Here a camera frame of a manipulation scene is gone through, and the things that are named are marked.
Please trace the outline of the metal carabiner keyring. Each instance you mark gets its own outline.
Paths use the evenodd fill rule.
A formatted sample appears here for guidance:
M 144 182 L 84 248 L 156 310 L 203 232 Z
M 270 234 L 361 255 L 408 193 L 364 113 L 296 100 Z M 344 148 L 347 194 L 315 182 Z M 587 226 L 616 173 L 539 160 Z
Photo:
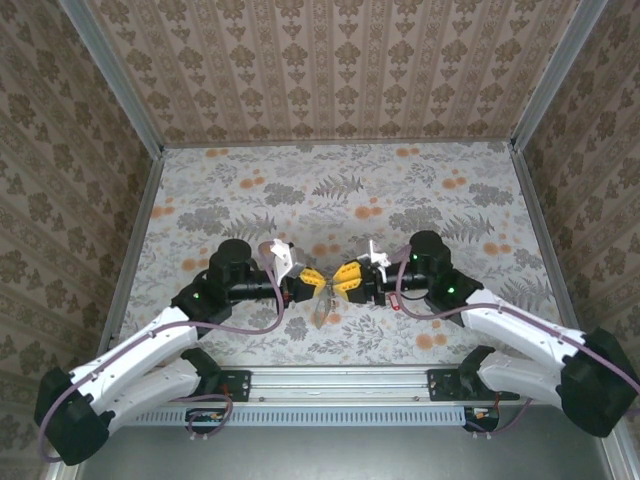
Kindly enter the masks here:
M 323 295 L 318 299 L 312 323 L 317 329 L 321 329 L 333 309 L 333 300 L 330 295 Z

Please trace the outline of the black connector box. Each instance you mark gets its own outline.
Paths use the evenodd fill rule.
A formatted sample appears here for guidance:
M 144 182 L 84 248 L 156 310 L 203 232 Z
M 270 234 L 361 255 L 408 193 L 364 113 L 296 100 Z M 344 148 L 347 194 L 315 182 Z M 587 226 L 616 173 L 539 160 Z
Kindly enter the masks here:
M 195 435 L 209 435 L 224 423 L 226 415 L 227 409 L 223 407 L 188 409 L 186 429 Z
M 464 418 L 466 431 L 493 432 L 498 428 L 500 414 L 497 407 L 465 407 Z

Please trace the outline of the grey metal front panel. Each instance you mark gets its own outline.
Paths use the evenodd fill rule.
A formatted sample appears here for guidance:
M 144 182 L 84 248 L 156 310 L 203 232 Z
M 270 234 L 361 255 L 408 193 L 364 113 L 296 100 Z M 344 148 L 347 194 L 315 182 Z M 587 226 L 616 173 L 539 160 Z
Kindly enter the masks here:
M 461 428 L 228 428 L 192 440 L 128 428 L 57 480 L 613 480 L 598 441 L 548 414 L 474 438 Z

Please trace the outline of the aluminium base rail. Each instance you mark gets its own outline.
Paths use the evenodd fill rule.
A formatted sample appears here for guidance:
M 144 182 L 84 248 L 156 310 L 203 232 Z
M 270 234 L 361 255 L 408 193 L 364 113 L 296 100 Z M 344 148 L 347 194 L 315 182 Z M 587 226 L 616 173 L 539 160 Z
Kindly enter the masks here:
M 282 405 L 303 404 L 491 404 L 496 399 L 517 401 L 513 393 L 496 394 L 479 383 L 465 384 L 462 401 L 433 402 L 429 398 L 426 373 L 430 369 L 452 369 L 455 365 L 422 366 L 314 366 L 314 367 L 225 367 L 250 370 L 248 402 Z

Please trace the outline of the aluminium table side rail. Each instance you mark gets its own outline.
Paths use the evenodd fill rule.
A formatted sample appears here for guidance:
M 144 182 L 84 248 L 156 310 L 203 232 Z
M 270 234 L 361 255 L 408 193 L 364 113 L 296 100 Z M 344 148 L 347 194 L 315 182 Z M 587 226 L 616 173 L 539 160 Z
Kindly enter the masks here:
M 103 354 L 109 349 L 112 340 L 117 337 L 124 321 L 126 308 L 131 295 L 131 289 L 143 249 L 146 231 L 159 189 L 163 167 L 164 161 L 162 158 L 152 161 L 149 177 L 145 185 L 119 279 L 112 297 L 111 306 L 109 308 L 103 333 L 97 349 L 98 354 Z
M 536 235 L 541 256 L 549 277 L 550 286 L 556 299 L 560 318 L 566 326 L 579 328 L 580 322 L 574 311 L 573 304 L 564 280 L 553 242 L 549 234 L 543 211 L 523 154 L 508 144 L 510 156 L 520 183 L 521 192 L 526 204 L 532 227 Z

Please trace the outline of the aluminium frame post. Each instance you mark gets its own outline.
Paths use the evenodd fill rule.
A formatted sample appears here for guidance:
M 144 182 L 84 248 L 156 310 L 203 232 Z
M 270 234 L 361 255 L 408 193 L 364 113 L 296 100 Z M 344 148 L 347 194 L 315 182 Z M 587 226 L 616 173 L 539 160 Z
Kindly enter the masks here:
M 585 45 L 608 0 L 580 0 L 515 129 L 511 145 L 522 152 Z
M 59 2 L 151 159 L 158 160 L 162 155 L 164 141 L 144 108 L 142 98 L 135 91 L 125 66 L 91 12 L 87 1 L 59 0 Z

